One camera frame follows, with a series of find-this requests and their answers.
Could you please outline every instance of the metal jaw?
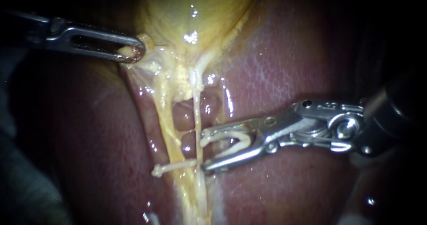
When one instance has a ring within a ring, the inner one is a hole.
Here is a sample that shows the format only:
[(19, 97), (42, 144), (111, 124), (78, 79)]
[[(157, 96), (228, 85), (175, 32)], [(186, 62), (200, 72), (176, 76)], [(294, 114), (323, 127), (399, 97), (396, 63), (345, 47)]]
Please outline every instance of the metal jaw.
[[(91, 56), (122, 63), (135, 63), (145, 54), (137, 37), (78, 24), (62, 18), (45, 18), (31, 13), (0, 11), (6, 32), (4, 43), (36, 49)], [(124, 56), (112, 46), (131, 46), (134, 56)]]
[(333, 152), (352, 151), (351, 139), (364, 126), (363, 108), (334, 101), (303, 100), (276, 116), (249, 119), (202, 131), (209, 141), (219, 133), (238, 132), (251, 138), (249, 147), (208, 159), (206, 173), (224, 172), (253, 162), (286, 146), (321, 147)]

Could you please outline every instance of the clip applier jaw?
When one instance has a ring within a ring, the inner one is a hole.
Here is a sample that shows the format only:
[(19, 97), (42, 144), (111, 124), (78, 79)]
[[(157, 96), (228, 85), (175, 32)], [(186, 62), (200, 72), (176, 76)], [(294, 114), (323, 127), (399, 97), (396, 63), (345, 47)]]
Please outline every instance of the clip applier jaw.
[(201, 168), (208, 174), (224, 172), (286, 146), (314, 146), (338, 153), (350, 152), (351, 139), (364, 125), (362, 111), (358, 105), (302, 100), (276, 116), (205, 129), (201, 134), (202, 146), (223, 138), (237, 138), (242, 142), (244, 136), (238, 137), (237, 134), (246, 134), (250, 143), (236, 149), (232, 146), (208, 159)]
[[(135, 63), (145, 54), (145, 45), (135, 36), (78, 24), (62, 18), (2, 11), (7, 34), (3, 42), (36, 49), (91, 56), (122, 63)], [(131, 46), (134, 56), (124, 56), (101, 47)]]

